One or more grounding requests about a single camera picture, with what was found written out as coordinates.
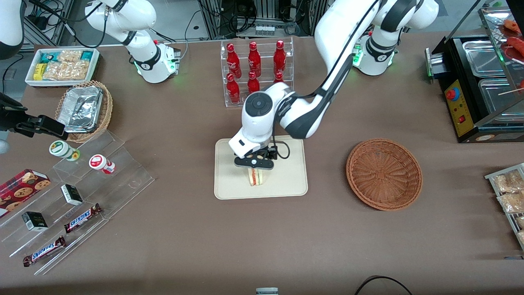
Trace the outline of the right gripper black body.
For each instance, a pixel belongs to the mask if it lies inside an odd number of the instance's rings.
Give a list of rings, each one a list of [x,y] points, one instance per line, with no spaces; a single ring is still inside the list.
[[[9,131],[25,119],[27,108],[11,97],[0,94],[0,130]]]

